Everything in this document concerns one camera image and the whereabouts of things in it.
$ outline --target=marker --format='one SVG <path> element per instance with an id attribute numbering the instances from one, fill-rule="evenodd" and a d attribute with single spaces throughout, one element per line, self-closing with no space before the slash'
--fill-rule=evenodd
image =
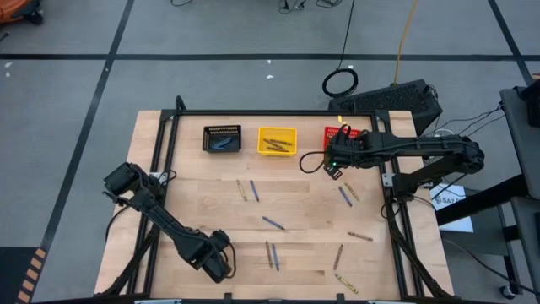
<path id="1" fill-rule="evenodd" d="M 275 221 L 273 220 L 270 220 L 268 217 L 266 216 L 263 216 L 262 217 L 263 220 L 267 221 L 268 223 L 272 224 L 272 225 L 275 225 L 276 227 L 278 227 L 279 229 L 281 230 L 285 230 L 285 228 L 283 226 L 281 226 L 280 224 L 276 223 Z"/>
<path id="2" fill-rule="evenodd" d="M 343 197 L 345 198 L 345 201 L 347 202 L 348 206 L 353 207 L 353 203 L 351 203 L 350 199 L 348 199 L 348 196 L 345 193 L 345 190 L 343 190 L 343 188 L 341 186 L 339 186 L 338 189 L 341 192 L 341 194 L 343 195 Z"/>
<path id="3" fill-rule="evenodd" d="M 339 274 L 334 274 L 336 276 L 336 278 L 342 282 L 345 286 L 347 286 L 347 288 L 349 288 L 352 292 L 354 292 L 355 294 L 358 294 L 358 290 L 356 288 L 354 288 L 346 279 L 344 279 L 341 275 Z"/>
<path id="4" fill-rule="evenodd" d="M 251 189 L 253 189 L 253 193 L 255 193 L 255 199 L 257 202 L 259 202 L 259 194 L 257 194 L 257 190 L 255 189 L 255 183 L 253 183 L 252 180 L 250 180 Z"/>
<path id="5" fill-rule="evenodd" d="M 345 182 L 345 187 L 347 187 L 347 189 L 353 194 L 354 198 L 356 198 L 356 200 L 360 203 L 360 197 L 358 196 L 358 194 L 356 194 L 356 192 L 353 190 L 351 185 L 348 184 L 348 182 Z"/>
<path id="6" fill-rule="evenodd" d="M 238 185 L 238 189 L 240 190 L 240 193 L 242 194 L 242 198 L 244 198 L 244 201 L 247 202 L 246 193 L 244 192 L 244 188 L 242 187 L 242 184 L 240 183 L 239 180 L 236 180 L 236 185 Z"/>
<path id="7" fill-rule="evenodd" d="M 361 236 L 360 234 L 358 233 L 354 233 L 354 232 L 347 232 L 348 235 L 350 236 L 354 236 L 354 237 L 358 237 L 358 238 L 361 238 L 362 240 L 366 240 L 366 241 L 370 241 L 372 242 L 373 239 L 371 237 L 367 237 L 367 236 Z"/>
<path id="8" fill-rule="evenodd" d="M 267 254 L 268 254 L 268 264 L 270 265 L 270 268 L 272 268 L 273 267 L 272 256 L 270 256 L 270 245 L 268 245 L 268 241 L 267 241 Z"/>
<path id="9" fill-rule="evenodd" d="M 278 253 L 276 252 L 276 244 L 272 244 L 273 261 L 276 262 L 276 269 L 279 271 Z"/>
<path id="10" fill-rule="evenodd" d="M 336 262 L 334 262 L 334 270 L 338 269 L 338 263 L 339 259 L 341 258 L 341 252 L 343 251 L 343 244 L 339 247 L 339 250 L 337 250 L 337 256 L 336 256 Z"/>

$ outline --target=black basket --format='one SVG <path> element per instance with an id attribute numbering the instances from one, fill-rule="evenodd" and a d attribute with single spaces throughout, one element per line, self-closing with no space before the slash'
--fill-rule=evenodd
<path id="1" fill-rule="evenodd" d="M 202 150 L 208 153 L 238 152 L 242 148 L 242 127 L 206 126 L 202 134 Z"/>

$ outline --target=black stripe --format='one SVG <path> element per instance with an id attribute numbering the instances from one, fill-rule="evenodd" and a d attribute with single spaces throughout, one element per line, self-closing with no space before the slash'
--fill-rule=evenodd
<path id="1" fill-rule="evenodd" d="M 51 218 L 49 219 L 49 224 L 46 227 L 45 235 L 41 241 L 41 246 L 46 252 L 49 252 L 51 249 L 52 240 L 54 239 L 55 234 L 57 233 L 58 224 L 60 223 L 60 218 L 62 217 L 62 212 L 66 206 L 66 201 L 68 200 L 68 194 L 73 185 L 73 179 L 77 173 L 78 163 L 81 161 L 81 156 L 83 155 L 84 146 L 88 140 L 90 134 L 90 129 L 92 128 L 92 123 L 94 122 L 95 113 L 98 111 L 98 106 L 100 105 L 101 96 L 103 95 L 103 90 L 107 84 L 107 79 L 109 78 L 109 73 L 111 72 L 112 63 L 114 62 L 114 55 L 118 51 L 120 41 L 122 40 L 122 35 L 126 29 L 127 20 L 129 19 L 129 14 L 131 13 L 133 2 L 135 0 L 127 0 L 126 7 L 120 19 L 120 24 L 116 30 L 115 38 L 112 42 L 111 49 L 109 50 L 109 55 L 107 56 L 105 66 L 101 72 L 100 80 L 95 88 L 94 97 L 90 102 L 88 112 L 86 113 L 86 118 L 84 119 L 83 127 L 81 133 L 78 136 L 77 144 L 75 145 L 75 150 L 71 160 L 69 161 L 69 166 L 67 167 L 66 176 L 60 187 L 60 192 L 55 202 L 54 209 L 52 210 Z"/>
<path id="2" fill-rule="evenodd" d="M 491 10 L 493 10 L 493 14 L 495 15 L 495 18 L 497 19 L 497 22 L 499 23 L 500 30 L 503 32 L 503 35 L 505 36 L 506 43 L 508 43 L 508 47 L 512 51 L 512 54 L 516 57 L 516 63 L 517 67 L 520 69 L 521 76 L 523 76 L 523 79 L 525 80 L 526 85 L 532 84 L 532 76 L 529 72 L 529 69 L 527 68 L 527 65 L 523 61 L 523 57 L 521 56 L 520 50 L 517 47 L 516 41 L 514 41 L 514 37 L 512 37 L 512 34 L 510 33 L 510 29 L 508 28 L 508 25 L 506 24 L 505 18 L 503 17 L 503 14 L 500 12 L 499 5 L 497 5 L 497 2 L 495 0 L 488 0 L 489 6 L 491 7 Z"/>
<path id="3" fill-rule="evenodd" d="M 339 60 L 341 54 L 118 54 L 116 60 L 206 61 L 206 60 Z M 395 61 L 392 54 L 345 54 L 345 60 Z M 514 61 L 512 55 L 402 55 L 403 61 Z"/>
<path id="4" fill-rule="evenodd" d="M 115 54 L 113 60 L 147 61 L 224 61 L 224 60 L 339 60 L 340 54 Z M 106 60 L 106 54 L 0 54 L 0 60 Z M 345 54 L 345 60 L 395 61 L 392 54 Z M 523 55 L 523 60 L 540 61 L 540 55 Z M 464 61 L 464 62 L 499 62 L 515 61 L 514 55 L 402 55 L 403 61 Z"/>
<path id="5" fill-rule="evenodd" d="M 107 54 L 0 54 L 3 60 L 106 60 Z"/>

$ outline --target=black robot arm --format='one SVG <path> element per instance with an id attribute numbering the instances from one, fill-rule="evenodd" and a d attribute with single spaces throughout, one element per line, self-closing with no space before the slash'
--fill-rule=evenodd
<path id="1" fill-rule="evenodd" d="M 343 125 L 324 153 L 324 169 L 333 179 L 342 175 L 340 168 L 367 169 L 397 156 L 441 156 L 413 173 L 386 176 L 385 186 L 392 186 L 394 197 L 405 201 L 411 200 L 421 185 L 438 183 L 451 173 L 473 174 L 483 168 L 483 151 L 467 137 L 399 138 L 391 133 L 366 130 L 356 138 L 350 138 L 349 134 L 350 126 Z"/>
<path id="2" fill-rule="evenodd" d="M 163 204 L 165 190 L 159 180 L 147 175 L 139 166 L 124 163 L 105 178 L 104 192 L 113 202 L 126 204 L 142 212 L 158 226 L 174 244 L 176 251 L 194 269 L 202 269 L 216 283 L 227 278 L 231 267 L 224 261 L 221 252 L 230 245 L 230 239 L 222 230 L 214 231 L 210 237 L 199 230 L 182 225 Z M 132 191 L 130 199 L 120 195 Z"/>

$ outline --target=yellow cable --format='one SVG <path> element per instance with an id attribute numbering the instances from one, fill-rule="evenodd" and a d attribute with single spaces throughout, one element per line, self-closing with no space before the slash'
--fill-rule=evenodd
<path id="1" fill-rule="evenodd" d="M 411 24 L 411 20 L 413 19 L 413 16 L 414 16 L 414 10 L 416 9 L 416 5 L 418 3 L 419 3 L 419 0 L 414 0 L 413 7 L 411 8 L 411 11 L 408 14 L 407 25 L 405 25 L 405 30 L 403 30 L 402 40 L 401 42 L 399 42 L 399 52 L 397 53 L 396 74 L 394 75 L 394 85 L 397 85 L 397 75 L 399 75 L 399 60 L 403 52 L 403 42 L 405 41 L 405 39 L 407 39 L 408 26 Z"/>

